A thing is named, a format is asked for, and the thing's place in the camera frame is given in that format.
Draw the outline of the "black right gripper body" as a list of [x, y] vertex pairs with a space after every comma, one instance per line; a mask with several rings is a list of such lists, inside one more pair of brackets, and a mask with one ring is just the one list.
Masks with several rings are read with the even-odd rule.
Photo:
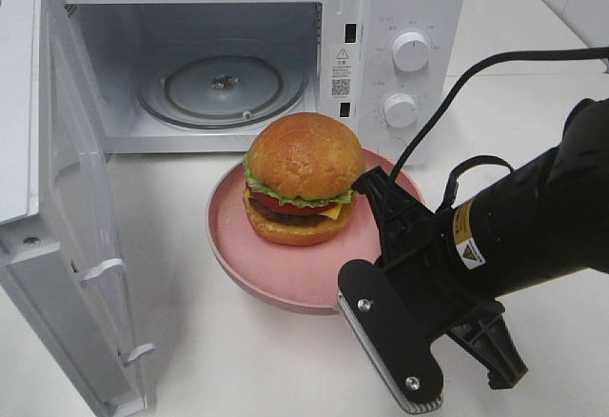
[[473, 314], [504, 313], [503, 304], [467, 287], [442, 221], [428, 209], [428, 219], [414, 227], [378, 227], [382, 255], [376, 265], [429, 341]]

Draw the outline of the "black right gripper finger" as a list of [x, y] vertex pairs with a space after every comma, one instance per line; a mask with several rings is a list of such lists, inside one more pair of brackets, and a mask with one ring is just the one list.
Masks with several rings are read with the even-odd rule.
[[447, 335], [487, 370], [490, 387], [514, 387], [528, 372], [501, 313], [476, 313]]
[[352, 188], [367, 198], [378, 227], [414, 227], [428, 219], [428, 209], [380, 166], [361, 175]]

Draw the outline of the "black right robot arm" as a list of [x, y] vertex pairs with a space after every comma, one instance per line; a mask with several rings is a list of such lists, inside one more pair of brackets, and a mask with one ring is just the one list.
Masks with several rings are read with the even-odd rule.
[[526, 373], [500, 298], [583, 268], [608, 269], [608, 104], [585, 99], [560, 143], [466, 202], [426, 208], [374, 168], [356, 182], [380, 230], [375, 263], [339, 288], [382, 375], [415, 402], [438, 395], [432, 343], [448, 336], [493, 389]]

